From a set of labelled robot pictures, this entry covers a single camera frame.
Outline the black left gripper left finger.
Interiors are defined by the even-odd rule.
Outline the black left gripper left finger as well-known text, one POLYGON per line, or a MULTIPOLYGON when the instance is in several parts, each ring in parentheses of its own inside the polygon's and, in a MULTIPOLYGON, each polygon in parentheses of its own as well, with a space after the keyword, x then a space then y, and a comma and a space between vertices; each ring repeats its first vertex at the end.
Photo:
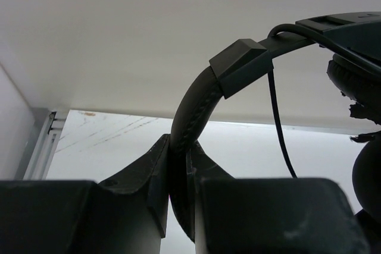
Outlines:
POLYGON ((147 153, 100 183, 1 182, 2 253, 159 253, 168 211, 167 150, 147 153))

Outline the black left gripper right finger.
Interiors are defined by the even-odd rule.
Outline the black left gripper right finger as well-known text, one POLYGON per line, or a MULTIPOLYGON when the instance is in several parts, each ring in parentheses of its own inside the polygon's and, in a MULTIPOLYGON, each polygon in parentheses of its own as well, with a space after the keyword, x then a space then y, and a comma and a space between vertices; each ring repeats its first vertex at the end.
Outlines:
POLYGON ((186 154, 186 234, 199 253, 370 253, 345 193, 326 178, 234 178, 196 143, 186 154))

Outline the black over-ear headphones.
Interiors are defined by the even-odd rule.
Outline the black over-ear headphones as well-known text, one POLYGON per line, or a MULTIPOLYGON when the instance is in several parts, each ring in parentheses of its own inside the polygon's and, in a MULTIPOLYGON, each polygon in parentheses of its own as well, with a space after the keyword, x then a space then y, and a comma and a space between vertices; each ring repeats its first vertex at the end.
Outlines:
POLYGON ((259 42, 235 41, 210 59, 208 68, 187 90, 173 119, 168 149, 169 194, 175 217, 185 233, 190 207, 186 154, 197 142, 220 99, 235 95, 263 76, 268 78, 282 155, 291 176, 296 177, 280 122, 273 60, 313 44, 333 52, 327 72, 341 93, 354 101, 351 116, 380 124, 380 12, 307 18, 277 25, 259 42))

